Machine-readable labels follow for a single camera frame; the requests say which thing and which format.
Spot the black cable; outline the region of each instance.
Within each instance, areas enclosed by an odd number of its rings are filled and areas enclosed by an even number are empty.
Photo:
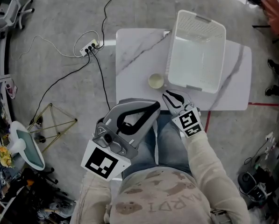
[[[38,110],[39,110],[39,108],[40,108],[41,102],[43,101],[44,96],[46,95],[46,93],[52,88],[52,86],[54,86],[58,81],[60,81],[60,80],[62,80],[62,79],[64,79],[64,78],[66,78],[66,77],[69,76],[70,74],[73,74],[73,73],[75,73],[75,72],[77,72],[77,71],[80,71],[82,68],[86,67],[86,66],[89,64],[89,62],[90,62],[90,57],[89,57],[88,51],[86,51],[86,53],[87,53],[87,55],[88,55],[88,62],[87,62],[84,66],[82,66],[80,69],[75,70],[75,71],[72,71],[71,73],[67,74],[66,76],[64,76],[64,77],[62,77],[62,78],[60,78],[60,79],[58,79],[56,82],[54,82],[54,83],[46,90],[46,92],[44,93],[44,95],[43,95],[43,97],[42,97],[40,103],[38,104],[38,108],[37,108],[36,113],[34,114],[32,120],[31,120],[31,123],[34,122],[34,119],[35,119],[35,117],[36,117],[36,114],[37,114],[37,112],[38,112]]]
[[[108,109],[110,111],[110,105],[109,105],[107,93],[106,93],[106,90],[105,90],[104,78],[103,78],[102,69],[100,67],[100,63],[99,63],[98,58],[96,57],[96,55],[93,53],[92,48],[89,47],[89,49],[90,49],[91,53],[93,54],[94,58],[96,58],[96,60],[97,60],[97,63],[98,63],[98,66],[99,66],[99,69],[100,69],[100,72],[101,72],[101,77],[102,77],[102,83],[103,83],[103,89],[104,89],[104,93],[105,93],[105,97],[106,97],[106,102],[107,102],[107,105],[108,105]]]
[[[258,154],[258,152],[260,151],[260,149],[268,142],[268,140],[269,140],[269,139],[267,139],[266,142],[257,150],[256,154],[255,154],[253,157],[249,157],[249,158],[245,159],[244,165],[247,165],[247,164],[250,163],[250,167],[252,166],[252,159],[253,159],[254,157],[256,157],[256,155]]]
[[[104,22],[105,22],[105,20],[107,19],[106,8],[107,8],[108,4],[109,4],[111,1],[112,1],[112,0],[109,0],[108,3],[106,3],[106,5],[104,6],[104,15],[105,15],[105,18],[104,18],[104,20],[103,20],[103,22],[102,22],[102,27],[101,27],[102,34],[103,34],[103,45],[100,46],[99,48],[95,48],[95,44],[92,44],[92,47],[93,47],[94,49],[96,49],[96,50],[99,50],[99,49],[103,48],[103,46],[104,46],[104,44],[105,44]]]

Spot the gold geometric frame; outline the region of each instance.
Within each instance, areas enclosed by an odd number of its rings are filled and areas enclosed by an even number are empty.
[[[44,114],[44,112],[45,112],[48,108],[50,108],[50,112],[51,112],[51,116],[52,116],[52,119],[53,119],[54,126],[50,126],[50,127],[48,127],[48,128],[38,129],[38,130],[35,130],[35,131],[33,131],[33,132],[30,132],[31,128],[35,125],[35,123],[37,122],[37,120]],[[57,109],[58,111],[60,111],[61,113],[63,113],[64,115],[70,117],[70,118],[73,119],[73,120],[72,120],[72,121],[69,121],[69,122],[65,122],[65,123],[62,123],[62,124],[58,124],[58,125],[57,125],[57,124],[56,124],[56,121],[55,121],[55,117],[54,117],[54,113],[53,113],[53,109],[52,109],[52,108]],[[29,131],[30,133],[37,133],[37,132],[40,132],[40,131],[45,130],[45,129],[55,128],[55,130],[56,130],[56,135],[50,136],[50,137],[48,137],[48,138],[45,138],[45,139],[51,139],[51,138],[54,138],[54,139],[53,139],[53,140],[51,141],[51,143],[42,151],[42,153],[43,153],[43,152],[45,152],[56,140],[58,140],[65,132],[67,132],[74,124],[76,124],[77,121],[78,121],[78,120],[77,120],[76,118],[72,117],[72,116],[71,116],[70,114],[68,114],[67,112],[65,112],[65,111],[63,111],[63,110],[61,110],[61,109],[59,109],[59,108],[53,106],[53,104],[50,103],[50,104],[48,104],[48,105],[46,106],[46,108],[44,108],[44,110],[37,116],[37,118],[35,119],[35,121],[29,126],[28,131]],[[61,126],[61,125],[66,125],[66,124],[70,124],[70,125],[69,125],[65,130],[63,130],[62,132],[59,132],[59,130],[58,130],[57,127],[58,127],[58,126]]]

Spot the small round cup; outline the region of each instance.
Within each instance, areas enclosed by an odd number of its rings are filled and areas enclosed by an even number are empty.
[[[158,73],[154,73],[149,77],[149,86],[153,89],[159,89],[164,85],[164,78]]]

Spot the electrical outlet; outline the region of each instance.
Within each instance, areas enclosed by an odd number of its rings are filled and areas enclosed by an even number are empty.
[[[269,134],[266,135],[266,140],[269,140],[270,138],[273,138],[273,131],[271,131]]]
[[[86,56],[86,52],[85,52],[85,49],[88,49],[89,46],[92,46],[92,44],[95,44],[96,47],[99,47],[99,44],[98,42],[96,41],[96,39],[93,39],[90,43],[88,43],[84,48],[82,48],[80,50],[80,53],[82,56]]]

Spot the basket handle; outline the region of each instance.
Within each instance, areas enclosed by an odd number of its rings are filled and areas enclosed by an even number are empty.
[[[200,20],[200,21],[204,21],[206,23],[210,23],[212,20],[207,18],[207,17],[204,17],[204,16],[201,16],[201,15],[198,15],[196,14],[196,17],[195,17],[196,20]]]

